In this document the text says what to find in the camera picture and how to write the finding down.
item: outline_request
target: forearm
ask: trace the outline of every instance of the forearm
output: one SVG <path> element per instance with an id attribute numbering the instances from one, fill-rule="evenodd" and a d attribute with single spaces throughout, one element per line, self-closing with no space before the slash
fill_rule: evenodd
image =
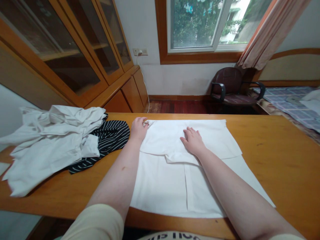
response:
<path id="1" fill-rule="evenodd" d="M 125 221 L 137 177 L 140 141 L 129 139 L 109 169 L 87 207 L 103 203 L 116 209 Z"/>
<path id="2" fill-rule="evenodd" d="M 259 193 L 215 154 L 206 150 L 197 157 L 241 239 L 269 239 L 282 233 L 302 237 Z"/>

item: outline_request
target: person's left hand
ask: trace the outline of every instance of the person's left hand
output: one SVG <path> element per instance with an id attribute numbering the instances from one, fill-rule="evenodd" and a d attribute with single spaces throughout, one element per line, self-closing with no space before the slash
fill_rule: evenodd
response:
<path id="1" fill-rule="evenodd" d="M 144 137 L 146 136 L 148 126 L 149 124 L 145 124 L 143 126 L 144 120 L 146 120 L 146 117 L 137 117 L 135 120 L 132 122 L 132 127 L 131 127 L 131 138 L 135 141 L 142 142 Z"/>

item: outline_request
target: power cord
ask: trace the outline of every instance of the power cord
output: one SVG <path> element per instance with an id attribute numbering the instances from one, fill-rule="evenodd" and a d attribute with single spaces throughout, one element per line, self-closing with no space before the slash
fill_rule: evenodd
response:
<path id="1" fill-rule="evenodd" d="M 141 73 L 142 73 L 142 77 L 143 77 L 143 83 L 144 83 L 144 85 L 146 86 L 146 90 L 147 90 L 147 95 L 148 95 L 148 111 L 147 111 L 147 113 L 149 113 L 149 111 L 150 111 L 150 100 L 149 100 L 148 89 L 147 89 L 146 82 L 144 81 L 144 76 L 143 76 L 142 68 L 141 68 L 141 66 L 140 66 L 140 64 L 139 64 L 139 60 L 138 60 L 138 58 L 139 58 L 139 56 L 140 56 L 141 54 L 142 54 L 142 51 L 140 50 L 140 51 L 138 52 L 138 55 L 137 55 L 137 64 L 138 64 L 139 67 L 140 67 L 140 70 L 141 70 Z"/>

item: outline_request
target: black and white striped fabric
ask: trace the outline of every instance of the black and white striped fabric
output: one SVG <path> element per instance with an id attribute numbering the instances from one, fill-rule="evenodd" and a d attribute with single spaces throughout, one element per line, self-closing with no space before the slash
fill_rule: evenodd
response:
<path id="1" fill-rule="evenodd" d="M 105 121 L 100 128 L 94 130 L 91 134 L 99 137 L 100 157 L 82 158 L 80 161 L 69 165 L 67 168 L 70 174 L 86 170 L 109 153 L 122 149 L 129 140 L 130 128 L 125 121 Z"/>

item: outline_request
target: pile of white clothes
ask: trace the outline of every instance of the pile of white clothes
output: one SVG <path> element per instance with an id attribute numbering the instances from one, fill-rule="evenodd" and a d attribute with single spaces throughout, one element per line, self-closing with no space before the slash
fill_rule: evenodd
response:
<path id="1" fill-rule="evenodd" d="M 176 217 L 226 217 L 201 164 L 180 140 L 187 127 L 199 130 L 206 147 L 275 207 L 244 161 L 226 120 L 149 120 L 131 207 Z"/>
<path id="2" fill-rule="evenodd" d="M 11 196 L 24 197 L 53 173 L 83 157 L 99 157 L 98 137 L 91 135 L 105 117 L 105 109 L 53 105 L 49 111 L 22 107 L 23 125 L 0 144 L 17 146 L 14 162 L 2 180 Z"/>

